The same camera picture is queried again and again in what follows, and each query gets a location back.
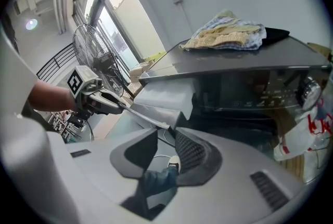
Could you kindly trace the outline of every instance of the ceiling light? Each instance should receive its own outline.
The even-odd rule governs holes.
[[[36,19],[31,19],[27,22],[27,24],[25,25],[25,28],[27,28],[27,30],[32,30],[35,29],[37,26],[38,22]]]

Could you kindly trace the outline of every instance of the electric fan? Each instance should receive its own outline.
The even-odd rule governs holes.
[[[77,27],[73,35],[73,48],[79,64],[91,68],[102,79],[106,89],[119,97],[123,95],[124,88],[127,91],[117,56],[93,26],[82,24]]]

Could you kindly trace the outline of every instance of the balcony railing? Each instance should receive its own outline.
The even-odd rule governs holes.
[[[76,58],[73,44],[69,44],[56,53],[38,72],[37,77],[45,82],[49,81],[66,63]]]

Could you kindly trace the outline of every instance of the shoe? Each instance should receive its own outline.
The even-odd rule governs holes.
[[[179,156],[174,155],[169,159],[168,167],[176,167],[178,169],[178,174],[181,172],[181,160]]]

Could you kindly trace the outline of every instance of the dish towel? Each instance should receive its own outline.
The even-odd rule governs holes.
[[[264,38],[266,29],[262,24],[237,19],[230,10],[226,10],[199,28],[180,48],[257,50]]]

